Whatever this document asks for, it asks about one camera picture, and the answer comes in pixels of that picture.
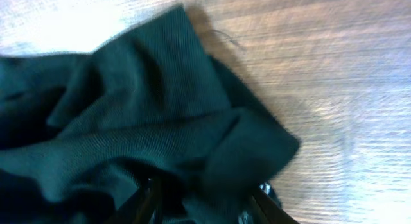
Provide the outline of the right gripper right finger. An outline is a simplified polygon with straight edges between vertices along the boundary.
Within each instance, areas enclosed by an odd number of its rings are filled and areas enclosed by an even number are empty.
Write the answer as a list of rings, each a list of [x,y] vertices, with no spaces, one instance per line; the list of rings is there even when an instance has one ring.
[[[281,207],[273,187],[265,182],[254,189],[239,224],[299,224]]]

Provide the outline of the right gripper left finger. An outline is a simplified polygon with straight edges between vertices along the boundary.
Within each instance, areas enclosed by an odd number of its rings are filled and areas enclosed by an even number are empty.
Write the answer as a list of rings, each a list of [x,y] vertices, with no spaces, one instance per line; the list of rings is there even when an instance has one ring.
[[[158,177],[150,178],[104,224],[161,224],[162,188]]]

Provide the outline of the black polo shirt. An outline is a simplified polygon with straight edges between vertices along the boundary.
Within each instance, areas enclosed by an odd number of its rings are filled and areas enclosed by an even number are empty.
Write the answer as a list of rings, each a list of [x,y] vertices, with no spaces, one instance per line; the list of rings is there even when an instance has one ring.
[[[162,223],[239,223],[299,146],[181,6],[91,54],[1,57],[2,223],[104,223],[154,177]]]

